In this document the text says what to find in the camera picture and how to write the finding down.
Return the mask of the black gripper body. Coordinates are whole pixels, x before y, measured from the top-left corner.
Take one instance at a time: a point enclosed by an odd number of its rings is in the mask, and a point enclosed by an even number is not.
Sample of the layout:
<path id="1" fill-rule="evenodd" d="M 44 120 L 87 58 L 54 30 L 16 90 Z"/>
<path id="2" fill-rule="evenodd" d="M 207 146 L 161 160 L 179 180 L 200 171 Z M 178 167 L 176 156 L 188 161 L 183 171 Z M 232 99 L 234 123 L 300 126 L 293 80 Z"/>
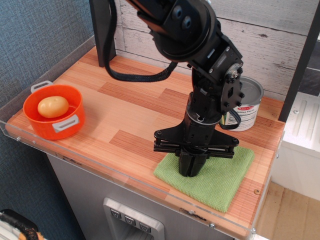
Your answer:
<path id="1" fill-rule="evenodd" d="M 157 130 L 154 133 L 155 152 L 189 156 L 232 158 L 239 140 L 215 130 L 216 125 L 203 125 L 184 119 L 179 125 Z"/>

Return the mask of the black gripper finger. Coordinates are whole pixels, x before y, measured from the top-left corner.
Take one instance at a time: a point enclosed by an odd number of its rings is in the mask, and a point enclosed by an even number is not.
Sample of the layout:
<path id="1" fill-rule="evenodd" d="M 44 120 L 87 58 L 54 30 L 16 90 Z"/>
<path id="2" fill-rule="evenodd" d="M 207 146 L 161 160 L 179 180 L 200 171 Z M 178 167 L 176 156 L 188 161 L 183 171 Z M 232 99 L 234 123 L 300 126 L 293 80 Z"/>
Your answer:
<path id="1" fill-rule="evenodd" d="M 181 150 L 178 159 L 178 169 L 182 176 L 191 176 L 192 160 L 193 156 L 189 152 Z"/>
<path id="2" fill-rule="evenodd" d="M 195 177 L 196 175 L 198 175 L 200 170 L 206 163 L 207 159 L 208 159 L 208 155 L 206 153 L 192 155 L 190 165 L 189 165 L 189 176 Z"/>

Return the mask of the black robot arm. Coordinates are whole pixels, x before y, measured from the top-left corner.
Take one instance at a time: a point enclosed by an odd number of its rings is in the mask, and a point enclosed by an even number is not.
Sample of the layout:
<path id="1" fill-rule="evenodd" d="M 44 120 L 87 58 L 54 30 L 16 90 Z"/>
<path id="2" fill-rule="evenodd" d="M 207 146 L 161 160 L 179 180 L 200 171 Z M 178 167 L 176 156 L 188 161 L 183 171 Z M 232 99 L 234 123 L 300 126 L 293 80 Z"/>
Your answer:
<path id="1" fill-rule="evenodd" d="M 192 70 L 183 121 L 155 132 L 154 150 L 174 153 L 182 176 L 194 177 L 210 157 L 232 158 L 235 137 L 216 130 L 225 114 L 241 123 L 235 108 L 245 94 L 240 80 L 242 55 L 221 31 L 206 0 L 133 0 L 137 16 L 150 29 L 157 50 L 173 63 Z"/>

